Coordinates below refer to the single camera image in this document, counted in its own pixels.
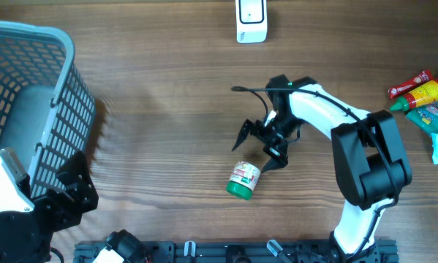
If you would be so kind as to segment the green lid jar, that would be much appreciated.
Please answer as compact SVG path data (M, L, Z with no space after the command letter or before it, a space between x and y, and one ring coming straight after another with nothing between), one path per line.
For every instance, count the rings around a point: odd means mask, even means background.
M250 200L260 174L260 169L255 165L239 161L233 168L226 191L237 198Z

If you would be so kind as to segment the green cap sauce bottle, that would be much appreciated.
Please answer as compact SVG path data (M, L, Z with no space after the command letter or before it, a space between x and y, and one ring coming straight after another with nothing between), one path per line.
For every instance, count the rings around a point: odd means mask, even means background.
M430 80L417 88L401 95L390 107L390 111L413 110L438 101L438 78Z

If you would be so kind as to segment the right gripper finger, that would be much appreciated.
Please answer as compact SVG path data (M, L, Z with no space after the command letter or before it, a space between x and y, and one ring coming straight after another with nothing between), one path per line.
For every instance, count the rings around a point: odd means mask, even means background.
M235 141L232 151L236 150L246 140L246 138L249 135L251 136L255 135L255 123L253 123L250 120L245 120L238 133L238 137Z
M263 151L267 153L271 159L262 168L262 173L286 167L288 165L287 149L288 145L277 145L275 147L265 146Z

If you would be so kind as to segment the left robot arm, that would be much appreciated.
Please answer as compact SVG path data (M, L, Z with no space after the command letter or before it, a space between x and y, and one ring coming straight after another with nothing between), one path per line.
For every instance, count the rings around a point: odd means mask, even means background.
M0 150L0 262L48 262L58 251L55 232L77 226L95 210L98 194L84 152L74 153L56 172L63 191L31 195L30 177L10 149Z

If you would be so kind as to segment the red sachet stick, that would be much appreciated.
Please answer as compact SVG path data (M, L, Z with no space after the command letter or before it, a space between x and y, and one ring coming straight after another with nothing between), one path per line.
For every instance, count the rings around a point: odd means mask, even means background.
M432 79L433 77L431 72L429 70L424 70L421 73L415 75L414 77L408 79L406 82L389 88L388 89L389 98L395 99L400 95L405 94L406 92L411 91L412 89Z

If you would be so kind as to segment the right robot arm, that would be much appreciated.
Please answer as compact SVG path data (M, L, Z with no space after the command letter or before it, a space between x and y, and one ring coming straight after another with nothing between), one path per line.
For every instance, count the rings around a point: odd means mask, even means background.
M256 137L270 157L260 170L267 172L287 166L291 135L299 135L302 125L323 133L331 141L336 182L344 197L326 259L355 262L374 254L382 214L398 204L401 190L412 181L395 118L385 110L370 113L352 107L311 77L291 81L279 75L249 93L265 93L272 105L263 119L243 122L234 146Z

